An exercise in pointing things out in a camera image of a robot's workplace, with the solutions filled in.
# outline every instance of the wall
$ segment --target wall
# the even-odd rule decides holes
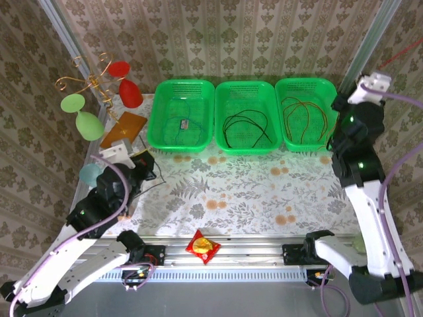
[[[129,61],[143,92],[163,80],[326,77],[339,84],[381,1],[59,0],[91,59]]]
[[[377,69],[423,35],[423,2],[403,1],[365,67]],[[393,78],[390,91],[423,101],[423,44],[411,49],[386,71]],[[387,100],[385,134],[376,149],[385,171],[423,141],[423,111],[406,102]],[[416,269],[423,270],[423,153],[402,165],[389,188],[389,201],[402,241]]]
[[[64,75],[78,72],[37,2],[1,1],[0,285],[35,264],[69,213],[88,143],[60,110]]]

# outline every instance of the red snack bag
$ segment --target red snack bag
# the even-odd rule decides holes
[[[200,230],[197,230],[185,251],[198,256],[204,264],[207,264],[219,249],[219,243],[204,238]]]

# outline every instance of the green plastic basket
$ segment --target green plastic basket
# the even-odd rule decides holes
[[[209,81],[173,79],[157,86],[147,139],[171,152],[201,152],[213,138],[214,86]]]
[[[264,81],[228,81],[216,88],[215,138],[217,145],[230,155],[265,155],[277,149],[282,143],[282,132],[278,105],[274,88]],[[227,142],[223,133],[225,119],[243,110],[256,110],[242,113],[242,116],[256,122],[262,131],[248,122],[237,122],[231,127],[227,124]]]
[[[335,86],[322,78],[286,78],[278,81],[275,89],[282,135],[288,150],[325,151],[328,137],[333,132],[338,117],[338,112],[331,108],[337,95]],[[310,105],[296,108],[293,104],[298,101],[294,98],[316,104],[325,113],[327,124],[325,125],[322,112],[318,108]]]

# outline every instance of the wallpaper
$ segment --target wallpaper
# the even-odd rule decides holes
[[[154,92],[194,77],[340,83],[375,16],[374,0],[59,0],[85,53],[112,52]]]
[[[403,1],[368,61],[365,72],[377,69],[422,38],[423,2]],[[420,44],[383,71],[393,82],[390,91],[423,101],[423,45]],[[385,134],[376,149],[386,172],[423,141],[423,111],[406,102],[387,100]],[[389,201],[402,241],[416,269],[423,270],[423,153],[403,164],[389,188]]]
[[[37,2],[0,1],[0,285],[34,265],[69,213],[88,148],[54,87],[78,76],[69,58]]]

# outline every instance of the tablecloth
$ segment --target tablecloth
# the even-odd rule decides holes
[[[116,95],[114,111],[146,118],[154,95],[144,94],[136,109]],[[132,229],[140,235],[182,236],[201,229],[206,234],[305,234],[329,229],[359,230],[354,210],[333,174],[330,153],[292,153],[284,145],[264,156],[229,156],[213,140],[201,153],[166,153],[147,142],[147,125],[134,141],[147,145],[166,183],[143,194],[135,213],[106,235]],[[108,120],[106,131],[114,122]],[[143,190],[161,182],[144,182]]]

